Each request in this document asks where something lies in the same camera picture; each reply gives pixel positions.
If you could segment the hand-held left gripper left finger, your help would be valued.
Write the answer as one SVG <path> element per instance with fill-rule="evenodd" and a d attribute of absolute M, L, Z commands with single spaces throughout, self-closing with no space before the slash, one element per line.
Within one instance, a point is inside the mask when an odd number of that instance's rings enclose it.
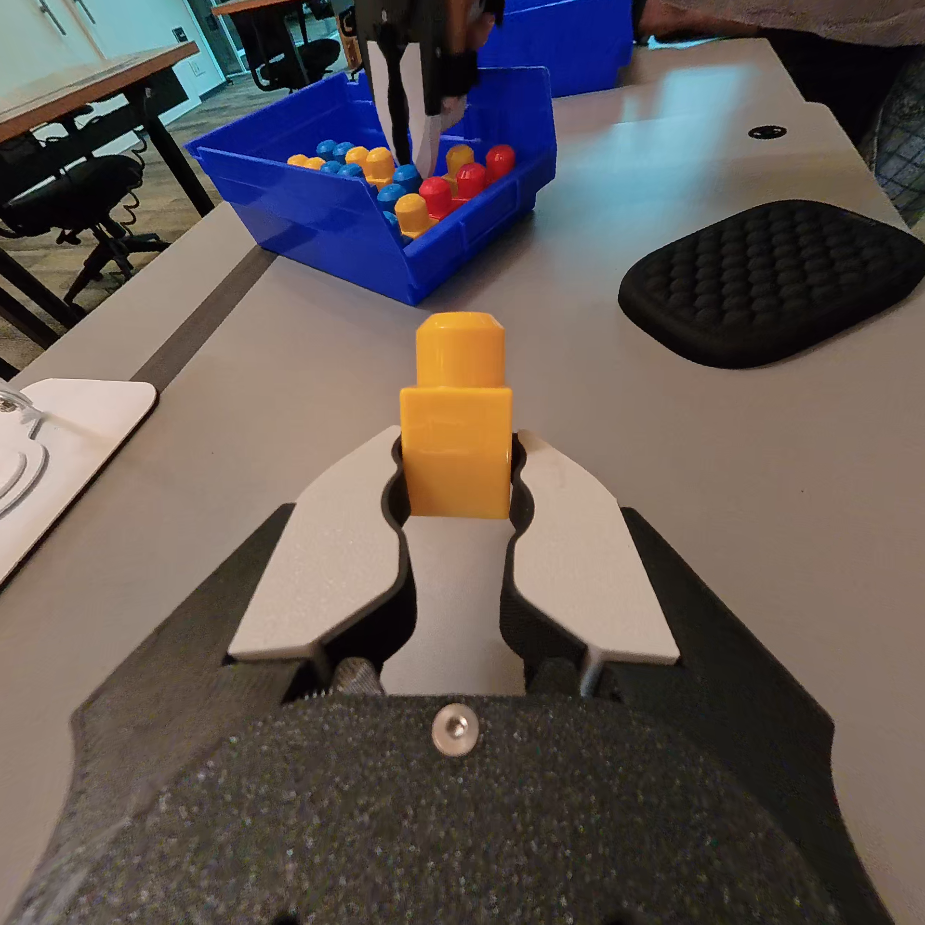
<path fill-rule="evenodd" d="M 359 657 L 381 670 L 416 624 L 409 517 L 392 425 L 298 496 L 227 654 L 309 661 L 318 671 Z"/>

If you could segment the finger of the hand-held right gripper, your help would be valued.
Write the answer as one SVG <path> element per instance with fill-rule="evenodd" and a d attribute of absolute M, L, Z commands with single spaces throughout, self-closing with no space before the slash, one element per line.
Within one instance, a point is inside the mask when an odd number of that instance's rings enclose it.
<path fill-rule="evenodd" d="M 436 172 L 438 151 L 445 132 L 463 118 L 467 95 L 439 96 L 428 101 L 424 87 L 423 52 L 420 43 L 409 43 L 400 61 L 400 75 L 409 113 L 410 158 L 421 176 Z"/>
<path fill-rule="evenodd" d="M 407 163 L 407 97 L 400 64 L 405 46 L 387 40 L 366 42 L 367 79 L 382 132 L 397 165 Z"/>

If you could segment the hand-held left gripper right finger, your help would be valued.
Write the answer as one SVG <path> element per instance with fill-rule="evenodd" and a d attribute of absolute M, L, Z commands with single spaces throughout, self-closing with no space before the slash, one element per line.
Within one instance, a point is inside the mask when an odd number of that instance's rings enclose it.
<path fill-rule="evenodd" d="M 501 633 L 526 684 L 563 661 L 580 694 L 609 664 L 674 667 L 681 657 L 617 499 L 529 430 L 515 434 Z"/>

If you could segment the blue two-stud block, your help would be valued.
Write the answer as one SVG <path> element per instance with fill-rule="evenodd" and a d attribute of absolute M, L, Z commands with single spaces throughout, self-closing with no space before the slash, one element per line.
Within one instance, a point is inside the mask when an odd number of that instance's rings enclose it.
<path fill-rule="evenodd" d="M 407 194 L 418 194 L 422 182 L 413 164 L 402 165 L 395 169 L 391 181 L 378 191 L 377 205 L 390 225 L 398 226 L 395 209 L 399 199 Z"/>

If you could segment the pile of mega blocks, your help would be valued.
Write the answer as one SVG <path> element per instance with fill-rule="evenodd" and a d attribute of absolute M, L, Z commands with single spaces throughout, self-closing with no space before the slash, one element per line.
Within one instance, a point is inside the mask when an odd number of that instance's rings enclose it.
<path fill-rule="evenodd" d="M 463 205 L 473 201 L 496 181 L 504 179 L 516 167 L 516 155 L 509 145 L 489 149 L 485 163 L 476 160 L 468 145 L 454 145 L 447 151 L 447 169 L 442 175 L 422 178 L 418 194 L 407 194 L 396 204 L 398 226 L 390 225 L 393 234 L 405 246 L 421 238 L 432 227 L 447 219 Z M 362 179 L 375 192 L 391 181 L 397 165 L 384 146 L 368 149 L 351 143 L 327 140 L 317 145 L 312 156 L 295 154 L 287 159 L 295 168 L 314 170 L 329 176 Z"/>

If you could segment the blue plastic bin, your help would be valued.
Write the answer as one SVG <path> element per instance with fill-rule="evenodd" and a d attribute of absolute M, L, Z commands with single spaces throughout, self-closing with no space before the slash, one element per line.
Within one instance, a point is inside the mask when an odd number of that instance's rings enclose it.
<path fill-rule="evenodd" d="M 617 86 L 634 48 L 631 1 L 508 1 L 480 68 L 542 66 L 553 97 Z"/>
<path fill-rule="evenodd" d="M 402 246 L 363 179 L 289 165 L 323 141 L 386 142 L 364 74 L 327 77 L 187 144 L 262 248 L 404 304 L 418 305 L 525 214 L 555 177 L 557 140 L 549 72 L 542 66 L 486 67 L 463 119 L 445 135 L 479 160 L 496 145 L 516 156 L 489 185 L 419 240 Z"/>

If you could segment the yellow one-stud block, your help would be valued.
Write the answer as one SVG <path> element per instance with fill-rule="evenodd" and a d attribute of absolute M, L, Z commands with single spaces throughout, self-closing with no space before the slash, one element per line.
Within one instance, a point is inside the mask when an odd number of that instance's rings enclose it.
<path fill-rule="evenodd" d="M 514 399 L 503 326 L 486 313 L 434 314 L 416 332 L 415 360 L 415 384 L 399 393 L 411 514 L 508 519 Z"/>

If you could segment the person's right forearm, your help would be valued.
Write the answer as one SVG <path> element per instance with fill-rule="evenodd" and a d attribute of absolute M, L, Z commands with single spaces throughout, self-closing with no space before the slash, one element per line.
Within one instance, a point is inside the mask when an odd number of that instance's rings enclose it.
<path fill-rule="evenodd" d="M 646 1 L 632 16 L 641 37 L 778 29 L 876 47 L 924 42 L 922 1 Z"/>

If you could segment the person's right hand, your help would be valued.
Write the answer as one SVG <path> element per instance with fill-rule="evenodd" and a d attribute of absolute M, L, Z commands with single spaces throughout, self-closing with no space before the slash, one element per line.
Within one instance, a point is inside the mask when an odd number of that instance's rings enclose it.
<path fill-rule="evenodd" d="M 460 55 L 482 48 L 503 22 L 504 1 L 445 1 L 444 52 Z"/>

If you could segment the black office chair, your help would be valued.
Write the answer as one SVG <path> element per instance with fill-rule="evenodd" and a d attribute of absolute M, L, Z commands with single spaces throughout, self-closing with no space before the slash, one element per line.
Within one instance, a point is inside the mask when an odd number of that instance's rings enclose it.
<path fill-rule="evenodd" d="M 2 233 L 6 237 L 35 238 L 58 231 L 57 243 L 79 244 L 83 232 L 92 233 L 96 247 L 63 297 L 68 305 L 88 284 L 102 278 L 114 263 L 129 280 L 135 272 L 133 253 L 160 253 L 169 247 L 155 233 L 134 234 L 117 222 L 113 211 L 128 197 L 130 213 L 140 201 L 136 191 L 143 185 L 145 162 L 138 156 L 93 157 L 76 164 L 50 182 L 26 192 L 2 206 Z"/>
<path fill-rule="evenodd" d="M 330 73 L 341 53 L 336 39 L 307 40 L 300 4 L 279 4 L 232 13 L 249 72 L 265 92 L 302 89 Z"/>

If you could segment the wooden desk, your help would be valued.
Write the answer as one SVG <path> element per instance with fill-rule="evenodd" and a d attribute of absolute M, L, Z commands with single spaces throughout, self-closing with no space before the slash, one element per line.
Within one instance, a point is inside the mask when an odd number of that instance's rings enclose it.
<path fill-rule="evenodd" d="M 189 100 L 176 65 L 198 51 L 192 41 L 74 66 L 16 90 L 2 109 L 2 206 L 93 157 L 130 133 L 152 143 L 200 216 L 214 202 L 162 117 Z M 2 251 L 2 283 L 10 284 L 64 330 L 85 318 L 13 256 Z"/>
<path fill-rule="evenodd" d="M 229 1 L 213 2 L 211 15 L 233 21 L 234 17 L 253 17 L 269 11 L 286 23 L 293 43 L 332 38 L 338 44 L 356 40 L 353 2 L 341 1 Z"/>

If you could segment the black padded wrist rest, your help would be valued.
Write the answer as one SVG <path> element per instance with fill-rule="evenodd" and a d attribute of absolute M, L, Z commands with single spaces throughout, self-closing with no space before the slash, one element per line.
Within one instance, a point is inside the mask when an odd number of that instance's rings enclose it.
<path fill-rule="evenodd" d="M 923 281 L 906 230 L 806 200 L 767 202 L 672 241 L 623 277 L 618 306 L 672 353 L 745 370 L 804 353 Z"/>

